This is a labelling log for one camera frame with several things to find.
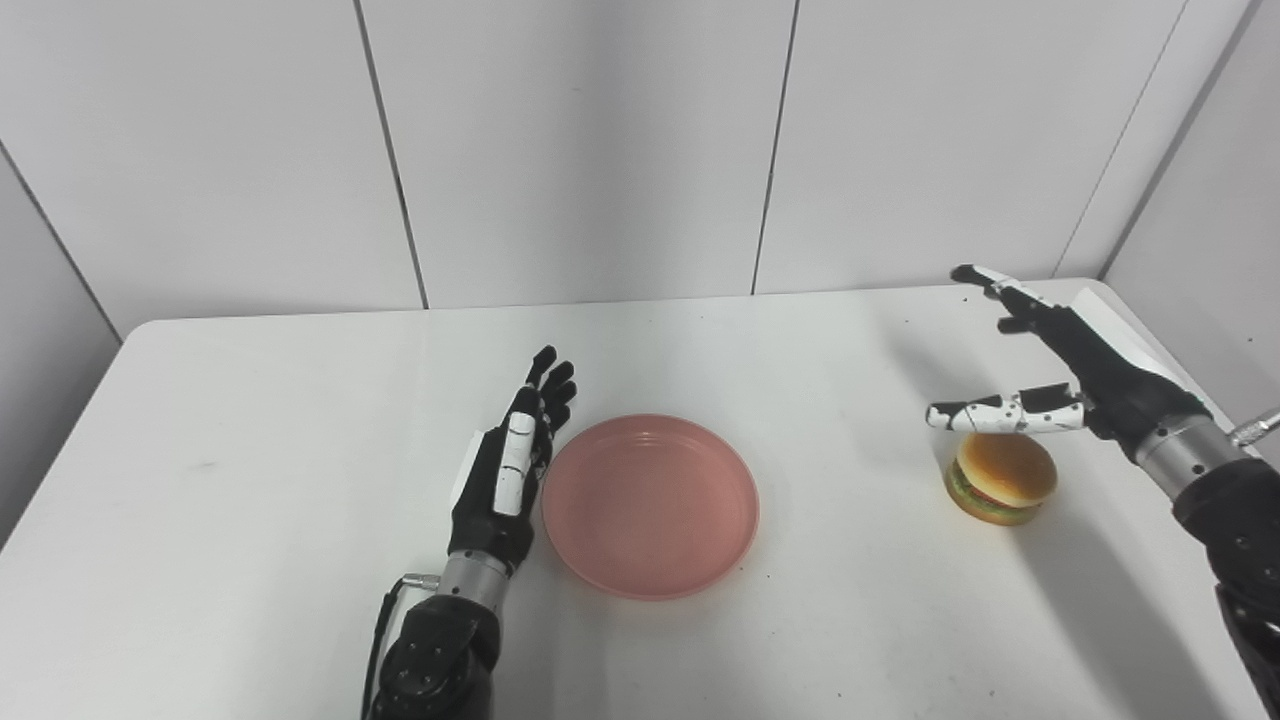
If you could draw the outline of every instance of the white table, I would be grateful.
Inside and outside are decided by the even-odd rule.
[[[1201,547],[1114,445],[1046,438],[1061,487],[1020,529],[947,498],[925,402],[1066,378],[1000,314],[956,286],[147,324],[0,552],[0,717],[355,717],[381,593],[442,569],[467,441],[545,342],[579,366],[559,445],[695,420],[760,528],[659,603],[539,536],[498,717],[1262,717]]]

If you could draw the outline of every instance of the robotic hand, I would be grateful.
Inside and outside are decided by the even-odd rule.
[[[977,265],[960,265],[951,279],[982,286],[998,300],[1010,314],[998,322],[1000,332],[1038,336],[1075,374],[1079,389],[1061,383],[1009,397],[936,402],[925,421],[984,433],[1087,427],[1115,439],[1204,544],[1228,632],[1268,715],[1280,720],[1280,474],[1244,451],[1280,424],[1280,413],[1224,433],[1204,404],[1092,293],[1062,307]]]
[[[544,347],[502,423],[480,441],[453,506],[444,573],[439,579],[406,575],[383,600],[361,717],[489,717],[490,675],[500,652],[502,600],[532,546],[534,498],[552,459],[552,439],[568,421],[568,401],[577,395],[571,363],[556,366],[543,382],[554,363],[556,348]],[[406,584],[438,592],[406,614],[401,635],[388,648],[378,674],[378,696],[370,698],[381,637]]]

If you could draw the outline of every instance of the hamburger bun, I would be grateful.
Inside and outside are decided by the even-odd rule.
[[[1036,516],[1057,487],[1053,459],[1027,436],[974,433],[945,474],[947,495],[965,512],[997,525]]]

